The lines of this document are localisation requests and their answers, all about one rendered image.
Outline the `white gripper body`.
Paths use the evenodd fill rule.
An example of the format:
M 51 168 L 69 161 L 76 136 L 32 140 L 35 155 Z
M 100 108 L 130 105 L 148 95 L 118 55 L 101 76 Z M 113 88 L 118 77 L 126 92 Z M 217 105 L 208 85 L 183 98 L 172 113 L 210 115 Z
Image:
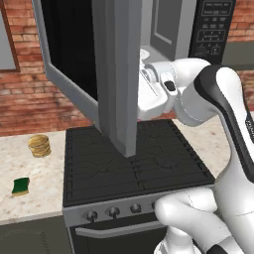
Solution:
M 138 119 L 149 120 L 169 113 L 176 100 L 175 79 L 171 72 L 163 72 L 153 81 L 149 71 L 139 71 Z

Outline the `grey microwave door dark glass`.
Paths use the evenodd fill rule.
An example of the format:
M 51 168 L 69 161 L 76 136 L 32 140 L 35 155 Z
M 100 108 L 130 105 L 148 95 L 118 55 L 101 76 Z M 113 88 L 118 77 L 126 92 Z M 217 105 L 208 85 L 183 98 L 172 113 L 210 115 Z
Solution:
M 142 0 L 32 0 L 47 79 L 136 154 Z

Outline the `grey microwave oven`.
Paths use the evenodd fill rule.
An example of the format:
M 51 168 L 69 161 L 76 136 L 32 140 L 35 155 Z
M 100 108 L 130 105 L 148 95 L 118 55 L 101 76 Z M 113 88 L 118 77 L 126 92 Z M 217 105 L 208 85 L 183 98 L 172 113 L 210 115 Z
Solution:
M 199 58 L 220 64 L 236 0 L 153 0 L 141 49 L 147 62 Z

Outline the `green and yellow sponge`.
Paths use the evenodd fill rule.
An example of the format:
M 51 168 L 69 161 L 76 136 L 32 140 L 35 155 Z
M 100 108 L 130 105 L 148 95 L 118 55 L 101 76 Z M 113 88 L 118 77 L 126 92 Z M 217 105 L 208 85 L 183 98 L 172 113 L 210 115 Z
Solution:
M 20 178 L 14 181 L 12 196 L 27 194 L 29 192 L 29 178 Z

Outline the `black stove with hob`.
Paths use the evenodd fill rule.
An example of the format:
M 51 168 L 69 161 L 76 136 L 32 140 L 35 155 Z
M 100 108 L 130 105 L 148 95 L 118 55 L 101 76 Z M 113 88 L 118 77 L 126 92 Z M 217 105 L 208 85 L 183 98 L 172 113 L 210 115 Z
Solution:
M 136 154 L 126 158 L 94 127 L 68 129 L 65 133 L 63 218 L 72 226 L 154 213 L 151 203 L 171 192 L 210 187 L 214 177 L 174 124 L 163 119 L 137 124 Z M 132 213 L 132 204 L 141 205 Z M 108 215 L 118 207 L 116 218 Z

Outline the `tan stack of pancakes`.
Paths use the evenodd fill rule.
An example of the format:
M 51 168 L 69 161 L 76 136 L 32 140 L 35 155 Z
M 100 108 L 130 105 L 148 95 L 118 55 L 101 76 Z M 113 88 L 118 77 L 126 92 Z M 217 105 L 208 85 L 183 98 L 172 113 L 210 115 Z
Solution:
M 28 147 L 35 158 L 43 158 L 51 153 L 50 139 L 47 135 L 32 136 L 28 140 Z

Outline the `black oven door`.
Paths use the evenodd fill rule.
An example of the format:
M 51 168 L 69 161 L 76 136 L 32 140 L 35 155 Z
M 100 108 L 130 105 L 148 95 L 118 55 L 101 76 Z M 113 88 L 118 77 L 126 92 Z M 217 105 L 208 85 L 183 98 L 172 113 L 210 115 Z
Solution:
M 109 219 L 107 221 L 91 222 L 80 225 L 79 228 L 93 230 L 117 229 L 131 225 L 140 226 L 146 222 L 154 222 L 157 218 L 153 213 Z M 153 254 L 157 244 L 165 237 L 167 227 L 160 225 L 153 230 L 143 229 L 141 232 L 114 237 L 94 238 L 77 235 L 76 226 L 69 229 L 72 240 L 73 254 Z

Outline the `brown framed window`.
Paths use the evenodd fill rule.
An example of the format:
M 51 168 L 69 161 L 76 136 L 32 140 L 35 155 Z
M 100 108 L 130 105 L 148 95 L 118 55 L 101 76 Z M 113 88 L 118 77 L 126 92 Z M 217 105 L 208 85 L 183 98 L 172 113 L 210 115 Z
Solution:
M 0 0 L 0 73 L 19 72 L 17 54 L 3 1 Z

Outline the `dark grey base cupboard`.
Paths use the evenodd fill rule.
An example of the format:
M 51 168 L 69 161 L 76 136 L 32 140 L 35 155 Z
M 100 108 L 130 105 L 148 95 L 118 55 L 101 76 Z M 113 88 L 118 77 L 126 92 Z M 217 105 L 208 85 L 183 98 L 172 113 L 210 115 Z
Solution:
M 72 254 L 64 217 L 0 225 L 0 254 Z

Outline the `dark grey wall shelf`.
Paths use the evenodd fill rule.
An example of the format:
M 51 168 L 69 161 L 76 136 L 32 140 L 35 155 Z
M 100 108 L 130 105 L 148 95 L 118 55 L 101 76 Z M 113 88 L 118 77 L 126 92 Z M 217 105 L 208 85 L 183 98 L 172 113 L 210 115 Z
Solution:
M 254 42 L 227 43 L 222 63 L 235 70 L 254 70 Z

